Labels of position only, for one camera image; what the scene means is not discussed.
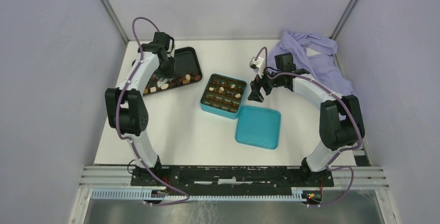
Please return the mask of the teal chocolate box with dividers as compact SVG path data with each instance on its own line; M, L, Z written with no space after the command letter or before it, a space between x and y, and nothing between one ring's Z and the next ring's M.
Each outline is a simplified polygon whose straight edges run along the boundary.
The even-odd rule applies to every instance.
M220 87L225 89L223 93L219 93ZM200 99L201 110L228 119L238 119L247 88L248 84L243 80L212 74ZM235 98L238 93L241 94L239 99Z

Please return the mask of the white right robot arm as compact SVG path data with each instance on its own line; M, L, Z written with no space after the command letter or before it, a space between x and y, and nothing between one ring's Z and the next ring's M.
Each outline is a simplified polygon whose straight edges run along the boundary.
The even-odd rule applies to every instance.
M342 95L318 82L309 71L298 69L290 53L275 57L276 67L268 67L266 59L254 57L249 67L257 71L251 81L248 100L263 102L261 90L269 95L274 88L287 88L295 92L320 111L320 142L301 163L300 181L312 187L321 179L320 171L326 170L344 151L362 146L365 136L359 99Z

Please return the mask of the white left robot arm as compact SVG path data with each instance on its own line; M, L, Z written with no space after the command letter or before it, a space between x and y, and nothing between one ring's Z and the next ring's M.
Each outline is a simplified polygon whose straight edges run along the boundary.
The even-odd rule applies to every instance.
M173 52L174 39L165 32L155 32L153 41L139 45L139 53L126 78L118 87L105 91L108 123L121 140L128 142L137 166L146 168L144 181L153 187L162 182L163 172L155 168L159 157L146 131L149 116L143 91L152 76L173 79Z

